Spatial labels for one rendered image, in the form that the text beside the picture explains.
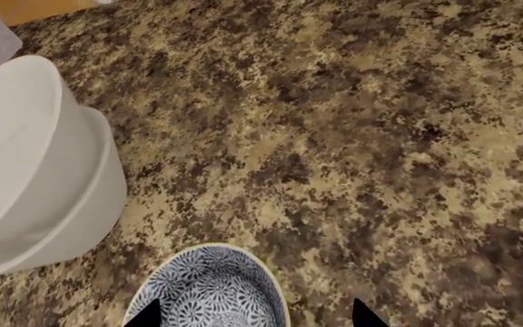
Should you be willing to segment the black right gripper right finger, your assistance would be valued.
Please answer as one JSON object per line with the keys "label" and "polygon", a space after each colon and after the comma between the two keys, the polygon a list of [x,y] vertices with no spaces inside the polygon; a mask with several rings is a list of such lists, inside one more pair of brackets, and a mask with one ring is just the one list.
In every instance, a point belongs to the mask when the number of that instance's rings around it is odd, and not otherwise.
{"label": "black right gripper right finger", "polygon": [[358,298],[353,301],[351,319],[353,327],[387,327],[387,323]]}

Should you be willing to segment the large white bowl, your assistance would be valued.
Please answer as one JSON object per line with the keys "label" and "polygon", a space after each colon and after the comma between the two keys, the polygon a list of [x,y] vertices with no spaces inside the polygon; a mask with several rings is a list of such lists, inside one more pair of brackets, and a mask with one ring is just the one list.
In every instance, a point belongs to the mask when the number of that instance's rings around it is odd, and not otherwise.
{"label": "large white bowl", "polygon": [[104,114],[79,104],[42,56],[0,64],[0,274],[88,253],[126,197]]}

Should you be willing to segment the blue floral patterned bowl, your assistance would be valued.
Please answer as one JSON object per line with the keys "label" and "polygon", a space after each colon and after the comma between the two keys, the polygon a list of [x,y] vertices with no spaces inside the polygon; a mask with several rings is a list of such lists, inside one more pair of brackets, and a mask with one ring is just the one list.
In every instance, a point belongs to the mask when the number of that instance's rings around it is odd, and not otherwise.
{"label": "blue floral patterned bowl", "polygon": [[138,289],[121,326],[154,299],[161,327],[292,327],[270,269],[227,243],[198,244],[165,261]]}

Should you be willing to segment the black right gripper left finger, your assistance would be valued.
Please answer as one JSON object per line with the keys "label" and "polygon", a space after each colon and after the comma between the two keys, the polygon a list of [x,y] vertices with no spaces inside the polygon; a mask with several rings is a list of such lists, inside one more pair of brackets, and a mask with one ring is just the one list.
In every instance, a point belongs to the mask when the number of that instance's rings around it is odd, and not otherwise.
{"label": "black right gripper left finger", "polygon": [[161,307],[159,299],[154,299],[138,312],[126,327],[161,327]]}

